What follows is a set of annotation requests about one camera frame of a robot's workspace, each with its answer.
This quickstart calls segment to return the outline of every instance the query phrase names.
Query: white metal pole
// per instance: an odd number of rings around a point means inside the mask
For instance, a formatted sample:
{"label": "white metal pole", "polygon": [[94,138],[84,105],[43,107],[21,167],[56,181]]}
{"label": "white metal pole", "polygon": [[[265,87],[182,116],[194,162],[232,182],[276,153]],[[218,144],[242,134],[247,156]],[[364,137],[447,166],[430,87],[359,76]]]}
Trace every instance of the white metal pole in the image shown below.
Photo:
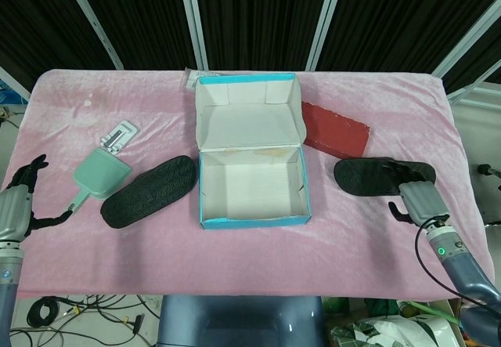
{"label": "white metal pole", "polygon": [[195,53],[196,67],[198,70],[209,70],[198,0],[182,1],[185,6],[186,19],[188,20],[189,35],[191,36],[193,51]]}
{"label": "white metal pole", "polygon": [[88,0],[77,0],[77,3],[80,6],[82,12],[84,12],[85,16],[87,17],[88,22],[96,32],[99,40],[104,46],[104,49],[108,53],[108,56],[110,56],[111,61],[113,61],[115,68],[117,70],[123,70],[124,64],[121,62],[120,57],[118,57],[115,48],[111,44],[108,35],[106,35],[106,32],[104,32],[103,26],[101,26],[101,23],[97,19],[97,16],[94,14],[94,10],[92,10],[92,7],[88,3]]}
{"label": "white metal pole", "polygon": [[320,10],[319,21],[316,25],[315,35],[313,36],[312,47],[306,62],[306,71],[315,71],[316,65],[319,62],[320,53],[322,52],[323,43],[326,40],[327,31],[329,30],[330,21],[336,9],[337,0],[323,0],[322,9]]}
{"label": "white metal pole", "polygon": [[449,99],[449,103],[453,106],[454,104],[458,103],[460,100],[466,98],[468,94],[475,89],[475,87],[479,86],[483,81],[485,81],[487,78],[491,76],[496,70],[501,68],[501,60],[499,60],[497,63],[492,65],[489,69],[483,73],[475,82],[473,82],[471,85],[468,85],[466,88],[461,89],[462,92],[453,92],[452,94],[447,96],[447,99]]}
{"label": "white metal pole", "polygon": [[461,99],[459,103],[471,107],[485,108],[486,110],[501,110],[499,104],[478,102],[477,100]]}
{"label": "white metal pole", "polygon": [[500,17],[501,0],[495,0],[431,74],[439,78],[446,75]]}
{"label": "white metal pole", "polygon": [[26,90],[12,75],[10,75],[7,70],[0,67],[0,79],[4,81],[12,90],[17,92],[21,97],[26,100],[30,99],[30,92]]}

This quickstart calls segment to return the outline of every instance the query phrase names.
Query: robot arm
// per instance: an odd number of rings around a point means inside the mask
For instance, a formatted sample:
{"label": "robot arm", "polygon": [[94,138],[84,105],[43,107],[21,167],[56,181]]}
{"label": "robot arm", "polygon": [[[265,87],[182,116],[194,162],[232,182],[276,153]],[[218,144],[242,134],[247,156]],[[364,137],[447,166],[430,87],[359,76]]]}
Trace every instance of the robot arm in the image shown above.
{"label": "robot arm", "polygon": [[0,192],[0,345],[10,346],[10,325],[16,304],[23,251],[20,243],[32,230],[65,222],[72,214],[36,219],[31,210],[38,170],[45,168],[45,155],[20,168],[12,182]]}
{"label": "robot arm", "polygon": [[[457,292],[486,305],[462,310],[460,319],[464,330],[476,342],[500,347],[501,294],[487,278],[454,227],[447,225],[449,210],[434,184],[429,181],[410,181],[401,183],[398,188],[409,214],[401,214],[395,204],[390,204],[395,218],[416,224],[420,231],[426,230],[427,240]],[[419,234],[415,241],[416,252],[419,254],[418,238]],[[420,263],[428,275],[437,281],[421,260]]]}

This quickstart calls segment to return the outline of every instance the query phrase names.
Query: wire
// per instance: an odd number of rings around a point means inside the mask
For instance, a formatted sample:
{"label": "wire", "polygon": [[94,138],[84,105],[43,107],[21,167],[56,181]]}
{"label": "wire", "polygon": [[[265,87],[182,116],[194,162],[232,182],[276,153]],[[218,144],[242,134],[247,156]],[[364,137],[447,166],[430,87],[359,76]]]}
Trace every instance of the wire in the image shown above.
{"label": "wire", "polygon": [[[41,315],[42,308],[48,308],[49,314],[47,316]],[[52,298],[40,298],[31,305],[28,314],[26,315],[26,322],[31,327],[48,326],[59,315],[59,304]]]}
{"label": "wire", "polygon": [[116,324],[129,324],[129,322],[124,322],[124,321],[122,321],[122,320],[120,320],[120,319],[119,319],[119,320],[113,320],[113,319],[111,319],[111,318],[108,318],[104,312],[101,312],[101,308],[99,307],[99,299],[98,299],[97,295],[96,295],[96,301],[94,302],[94,304],[96,304],[96,308],[97,308],[98,313],[99,313],[99,314],[100,314],[100,315],[101,315],[101,316],[102,316],[105,320],[108,320],[108,321],[113,322],[113,323],[116,323]]}
{"label": "wire", "polygon": [[158,320],[160,319],[160,316],[158,316],[153,310],[151,310],[151,308],[146,304],[146,302],[142,299],[142,297],[140,295],[136,295],[139,299],[139,301],[141,302],[141,304],[144,305],[144,307],[146,309],[148,309],[148,312],[150,312],[151,314],[153,314]]}
{"label": "wire", "polygon": [[[69,323],[69,322],[71,322],[72,320],[74,320],[75,318],[77,318],[78,316],[80,316],[80,315],[81,315],[83,312],[85,312],[86,310],[87,310],[86,308],[85,308],[85,309],[83,309],[83,310],[82,310],[79,314],[75,314],[75,315],[74,315],[74,316],[72,316],[72,317],[71,317],[68,321],[66,321],[64,324],[62,324],[61,326],[59,326],[57,329],[54,329],[54,330],[55,330],[55,331],[61,331],[61,329],[63,329],[63,327],[65,327],[66,325],[68,325],[68,323]],[[60,318],[60,320],[61,320],[61,319],[63,319],[63,318],[69,317],[69,316],[70,316],[69,314],[68,314],[68,315],[66,315],[66,316],[63,316],[63,317],[61,317],[61,318]],[[51,342],[51,340],[53,340],[53,339],[56,337],[56,335],[57,335],[57,334],[54,334],[52,337],[50,337],[50,338],[49,338],[49,340],[48,340],[47,342],[44,342],[44,343],[42,343],[42,344],[40,344],[40,341],[38,341],[37,346],[38,346],[38,347],[42,347],[43,345],[47,345],[48,343],[50,343],[50,342]]]}
{"label": "wire", "polygon": [[107,343],[107,342],[103,342],[101,341],[100,339],[98,338],[94,338],[90,335],[86,335],[86,334],[81,334],[81,333],[74,333],[73,331],[61,331],[61,330],[29,330],[29,331],[25,331],[25,330],[21,330],[21,329],[12,329],[11,332],[16,332],[16,331],[19,331],[19,332],[27,332],[27,333],[55,333],[54,335],[56,334],[68,334],[68,335],[76,335],[78,337],[82,337],[82,338],[87,338],[87,339],[92,339],[93,341],[95,342],[98,342],[99,344],[101,345],[108,345],[108,346],[113,346],[113,345],[124,345],[126,343],[129,343],[132,339],[135,338],[135,336],[137,334],[134,334],[132,335],[129,339],[127,339],[126,341],[123,341],[123,342],[120,342],[120,343]]}
{"label": "wire", "polygon": [[477,300],[474,300],[472,298],[470,298],[469,296],[466,296],[466,295],[462,295],[460,294],[458,291],[454,291],[452,288],[446,286],[445,284],[443,284],[439,279],[437,279],[437,277],[435,277],[431,272],[430,270],[428,270],[428,268],[424,265],[424,262],[423,260],[421,259],[421,255],[420,255],[420,249],[419,249],[419,239],[420,239],[420,235],[421,233],[423,232],[423,230],[425,228],[427,228],[429,225],[435,223],[436,221],[434,219],[428,219],[425,223],[423,223],[421,225],[421,227],[419,228],[419,230],[417,231],[417,234],[416,234],[416,239],[414,240],[414,250],[416,252],[416,257],[417,257],[417,260],[419,261],[421,267],[423,268],[424,272],[426,274],[428,274],[428,276],[436,283],[438,284],[440,287],[444,288],[445,290],[449,291],[450,293],[454,294],[455,296],[457,296],[458,298],[462,298],[463,300],[466,300],[468,302],[471,302],[477,306],[480,306],[481,308],[485,309],[485,310],[488,310],[490,313],[496,315],[497,317],[500,317],[501,318],[501,313],[499,312],[496,312],[493,308],[491,308],[490,306],[486,305],[486,304],[482,304],[481,302],[478,302]]}
{"label": "wire", "polygon": [[138,304],[125,305],[125,306],[115,306],[115,307],[105,306],[105,307],[101,307],[101,309],[105,309],[105,310],[129,309],[129,308],[135,308],[136,306],[140,306],[140,305],[142,305],[142,303],[139,302]]}
{"label": "wire", "polygon": [[19,330],[19,331],[17,331],[15,334],[12,334],[10,337],[15,337],[16,335],[19,335],[19,334],[26,335],[26,337],[27,337],[27,338],[29,339],[29,341],[30,341],[30,347],[33,347],[33,339],[31,339],[31,335],[29,335],[27,331],[24,331],[24,330]]}
{"label": "wire", "polygon": [[[85,315],[88,315],[88,314],[93,314],[93,313],[95,313],[95,314],[99,314],[99,315],[101,315],[101,316],[102,316],[102,313],[105,313],[105,312],[98,312],[97,310],[89,310],[89,311],[88,311]],[[111,313],[105,313],[105,314],[106,314],[107,316],[109,316],[109,317],[113,317],[113,318],[114,318],[114,319],[116,319],[116,320],[120,320],[120,319],[119,319],[117,316],[115,316],[114,314],[111,314]],[[60,317],[58,320],[56,320],[55,322],[61,321],[62,319],[66,318],[66,317],[69,317],[69,316],[70,316],[70,315],[62,316],[62,317]],[[61,327],[59,327],[59,328],[57,329],[57,331],[60,331],[60,330],[64,327],[64,325],[63,325],[63,326],[61,326]],[[132,331],[132,330],[133,330],[133,328],[132,328],[132,327],[130,327],[130,326],[126,325],[126,324],[123,324],[123,325],[124,325],[127,329],[129,329],[130,331]],[[46,344],[47,344],[47,343],[51,340],[51,339],[49,339],[47,342],[44,342],[42,345],[40,345],[40,341],[41,341],[41,338],[43,337],[43,334],[44,334],[44,333],[42,333],[42,334],[40,335],[40,337],[38,338],[38,343],[37,343],[37,346],[46,345]],[[145,343],[148,347],[151,347],[151,344],[148,342],[148,340],[147,340],[144,336],[142,336],[140,333],[137,333],[136,335],[138,335],[138,336],[142,339],[142,341],[143,341],[143,342],[144,342],[144,343]]]}
{"label": "wire", "polygon": [[113,300],[116,298],[118,295],[111,295],[109,298],[105,298],[104,300],[100,300],[101,302],[108,302],[109,300]]}
{"label": "wire", "polygon": [[13,125],[15,128],[17,128],[17,129],[19,130],[19,126],[18,126],[17,124],[13,123],[12,121],[10,121],[10,120],[9,120],[9,119],[7,119],[7,118],[3,118],[3,119],[1,119],[1,120],[0,120],[0,124],[1,124],[2,122],[8,122],[9,124]]}
{"label": "wire", "polygon": [[[73,303],[78,303],[79,305],[82,305],[84,304],[84,302],[74,302],[73,300],[70,300],[68,298],[59,298],[57,296],[51,296],[52,298],[57,298],[58,301],[61,301],[61,302],[64,302],[64,303],[68,303],[68,302],[73,302]],[[78,316],[80,316],[83,312],[85,312],[86,310],[88,309],[87,308],[83,308],[78,314],[75,314],[74,316],[72,316],[68,321],[66,321],[64,324],[62,324],[57,330],[60,331],[61,329],[63,329],[63,327],[65,327],[66,325],[68,325],[69,322],[71,322],[72,320],[74,320],[75,318],[77,318]],[[38,344],[38,347],[42,347],[43,345],[46,345],[48,344],[51,340],[54,339],[54,337],[56,336],[56,334],[54,334],[47,342],[43,343],[42,345]]]}
{"label": "wire", "polygon": [[113,305],[115,304],[118,304],[119,302],[121,302],[127,295],[123,295],[121,298],[119,298],[116,302],[112,303],[112,304],[109,304],[109,305],[105,305],[105,306],[102,306],[100,305],[101,309],[115,309],[115,308],[111,308]]}

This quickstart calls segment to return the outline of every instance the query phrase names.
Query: white plastic item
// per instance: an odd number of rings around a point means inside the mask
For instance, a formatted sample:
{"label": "white plastic item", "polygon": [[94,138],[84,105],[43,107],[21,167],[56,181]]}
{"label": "white plastic item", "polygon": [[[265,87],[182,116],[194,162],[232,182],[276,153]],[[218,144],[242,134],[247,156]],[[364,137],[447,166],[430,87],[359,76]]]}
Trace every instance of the white plastic item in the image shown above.
{"label": "white plastic item", "polygon": [[392,347],[395,342],[400,342],[406,347],[437,347],[430,335],[418,323],[402,316],[377,317],[364,320],[364,322],[372,324],[380,334],[367,337],[361,333],[355,333],[358,341],[379,343],[382,347]]}
{"label": "white plastic item", "polygon": [[219,73],[215,73],[214,71],[204,71],[204,70],[193,70],[185,68],[185,75],[182,78],[182,86],[184,86],[187,90],[191,92],[195,92],[196,81],[200,77],[213,77],[221,75]]}
{"label": "white plastic item", "polygon": [[452,331],[451,325],[447,320],[431,314],[420,314],[419,316],[413,317],[411,320],[426,324],[431,331],[433,331],[438,347],[460,347]]}
{"label": "white plastic item", "polygon": [[110,134],[101,138],[99,145],[110,154],[117,155],[137,132],[138,129],[133,124],[122,121]]}

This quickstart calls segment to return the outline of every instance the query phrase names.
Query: black curtain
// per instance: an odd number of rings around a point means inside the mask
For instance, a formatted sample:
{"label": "black curtain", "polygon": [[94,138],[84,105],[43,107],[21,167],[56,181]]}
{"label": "black curtain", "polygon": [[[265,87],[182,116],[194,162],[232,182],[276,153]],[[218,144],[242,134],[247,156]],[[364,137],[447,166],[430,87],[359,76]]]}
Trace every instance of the black curtain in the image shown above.
{"label": "black curtain", "polygon": [[323,0],[198,0],[213,70],[304,70]]}
{"label": "black curtain", "polygon": [[432,72],[495,0],[339,0],[317,70]]}
{"label": "black curtain", "polygon": [[0,0],[0,66],[28,91],[53,68],[114,69],[75,0]]}
{"label": "black curtain", "polygon": [[[449,93],[473,83],[499,60],[501,60],[501,19],[497,20],[443,77],[445,90]],[[499,71],[486,81],[501,83]]]}
{"label": "black curtain", "polygon": [[498,69],[493,75],[487,78],[486,81],[492,83],[501,83],[501,69]]}
{"label": "black curtain", "polygon": [[196,68],[182,0],[88,0],[125,69]]}

